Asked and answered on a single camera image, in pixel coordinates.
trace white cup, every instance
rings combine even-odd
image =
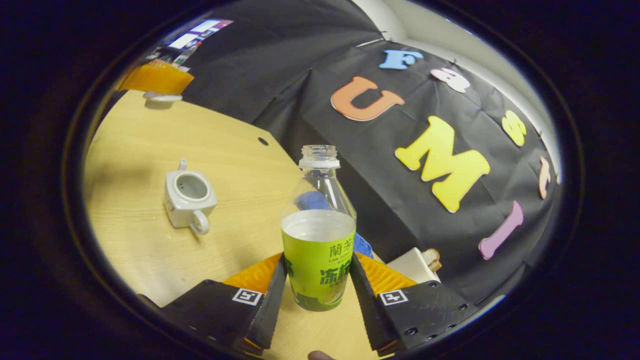
[[[174,227],[187,227],[199,235],[209,232],[209,220],[218,203],[211,183],[201,172],[187,171],[187,161],[180,159],[177,171],[166,174],[164,208]]]

